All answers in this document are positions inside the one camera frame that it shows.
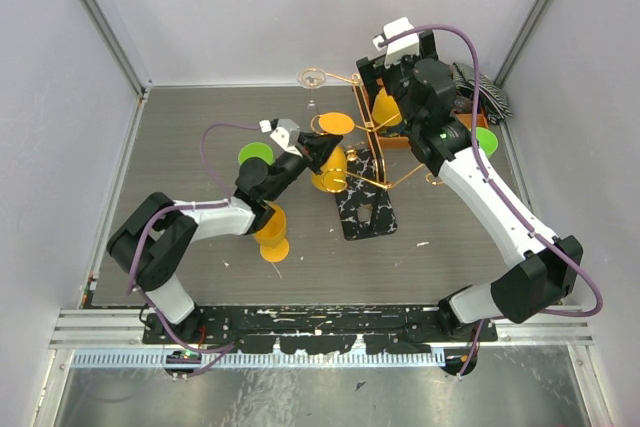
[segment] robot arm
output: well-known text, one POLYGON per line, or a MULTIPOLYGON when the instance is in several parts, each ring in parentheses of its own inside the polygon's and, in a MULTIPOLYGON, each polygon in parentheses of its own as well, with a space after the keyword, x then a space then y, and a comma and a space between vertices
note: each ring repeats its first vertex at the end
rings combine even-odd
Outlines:
POLYGON ((339 135, 300 132, 288 119, 262 121, 260 127, 284 152, 272 165, 258 158, 246 160, 230 199, 183 202, 163 193, 151 194, 107 244, 109 255, 129 274, 145 226, 161 210, 172 210, 153 225, 157 239, 145 240, 135 283, 187 341, 201 325, 199 310, 175 273, 188 246, 202 239, 262 229, 274 214, 268 202, 277 199, 307 168, 320 173, 342 140, 339 135))
MULTIPOLYGON (((412 29, 406 18, 384 28, 374 39, 412 29)), ((449 66, 438 60, 432 32, 410 34, 387 46, 386 55, 358 61, 370 98, 377 81, 393 95, 406 124, 412 153, 469 206, 498 246, 509 271, 500 279, 470 286, 439 302, 440 324, 451 331, 476 320, 504 316, 520 323, 566 297, 576 279, 573 269, 541 244, 504 204, 489 184, 497 184, 537 234, 552 239, 576 263, 582 247, 574 237, 559 239, 520 202, 491 167, 482 151, 488 176, 480 170, 469 130, 451 114, 456 88, 449 66)))

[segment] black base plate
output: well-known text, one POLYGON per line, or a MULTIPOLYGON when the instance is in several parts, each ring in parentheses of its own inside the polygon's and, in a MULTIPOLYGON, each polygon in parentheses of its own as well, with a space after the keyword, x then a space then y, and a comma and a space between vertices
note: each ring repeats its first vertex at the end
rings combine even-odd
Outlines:
MULTIPOLYGON (((276 339, 286 354, 298 349, 309 355, 351 350, 358 334, 363 336, 367 354, 388 352, 407 354, 430 352, 429 342, 469 342, 473 325, 452 335, 437 326, 437 310, 432 306, 216 306, 201 307, 205 327, 205 345, 233 342, 236 350, 266 354, 273 351, 276 339)), ((173 344, 163 334, 155 314, 147 319, 143 343, 173 344)), ((201 333, 188 343, 198 343, 201 333)), ((483 328, 480 340, 498 339, 495 327, 483 328)))
MULTIPOLYGON (((374 179, 375 163, 371 149, 356 150, 356 153, 358 158, 347 164, 349 171, 367 179, 374 179)), ((393 234, 398 230, 391 199, 386 190, 347 176, 347 189, 335 196, 345 239, 369 239, 393 234), (361 209, 369 209, 368 218, 359 218, 358 212, 362 212, 361 209)))

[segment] metal floor plate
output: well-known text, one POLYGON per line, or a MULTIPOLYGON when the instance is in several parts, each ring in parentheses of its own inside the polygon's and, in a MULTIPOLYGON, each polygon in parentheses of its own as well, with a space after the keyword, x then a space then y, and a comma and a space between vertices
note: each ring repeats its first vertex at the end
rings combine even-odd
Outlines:
POLYGON ((222 368, 187 382, 148 368, 72 368, 55 425, 582 426, 589 419, 567 348, 554 346, 483 347, 462 381, 420 367, 222 368), (120 398, 131 400, 111 402, 120 398))

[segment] orange disc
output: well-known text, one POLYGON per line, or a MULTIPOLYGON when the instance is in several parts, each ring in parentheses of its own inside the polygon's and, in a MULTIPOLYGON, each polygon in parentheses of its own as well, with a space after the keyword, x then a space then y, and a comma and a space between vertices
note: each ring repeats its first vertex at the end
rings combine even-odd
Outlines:
POLYGON ((353 119, 342 112, 322 114, 318 119, 318 125, 326 133, 334 135, 346 135, 356 128, 353 119))
POLYGON ((284 239, 275 247, 260 246, 260 255, 267 262, 280 262, 287 258, 289 255, 289 241, 284 239))

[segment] aluminum frame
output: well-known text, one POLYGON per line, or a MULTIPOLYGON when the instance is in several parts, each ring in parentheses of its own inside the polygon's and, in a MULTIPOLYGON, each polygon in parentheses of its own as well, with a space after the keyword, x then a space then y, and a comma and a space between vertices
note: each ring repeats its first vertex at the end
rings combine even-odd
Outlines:
MULTIPOLYGON (((96 239, 95 251, 90 264, 90 271, 97 272, 103 256, 109 228, 117 205, 120 190, 124 181, 127 165, 140 117, 150 89, 136 75, 132 63, 122 48, 117 35, 109 25, 104 12, 96 0, 80 0, 87 9, 88 15, 96 29, 105 40, 118 65, 123 70, 133 89, 140 94, 140 102, 133 116, 129 135, 123 149, 116 179, 112 186, 109 201, 103 217, 102 228, 96 239)), ((496 83, 504 85, 513 66, 520 57, 524 46, 537 27, 547 6, 552 0, 536 0, 522 25, 509 53, 498 73, 496 83)), ((505 146, 516 178, 518 193, 523 202, 531 206, 524 177, 520 169, 508 125, 501 127, 505 138, 505 146)), ((577 307, 562 307, 577 310, 577 307)), ((57 415, 65 384, 69 376, 74 355, 79 349, 99 347, 105 351, 124 349, 139 351, 141 348, 152 351, 157 346, 141 344, 143 329, 138 321, 138 313, 126 309, 65 310, 62 311, 55 327, 49 350, 49 370, 42 388, 38 405, 34 411, 33 426, 51 425, 57 415)), ((496 321, 499 340, 482 343, 483 347, 491 346, 545 346, 567 345, 574 366, 576 377, 582 392, 589 418, 594 425, 611 424, 611 415, 607 406, 602 386, 598 380, 597 369, 593 359, 593 338, 587 323, 583 319, 566 319, 548 315, 538 315, 521 325, 511 324, 507 320, 496 321)), ((433 348, 466 347, 466 343, 432 343, 433 348)))

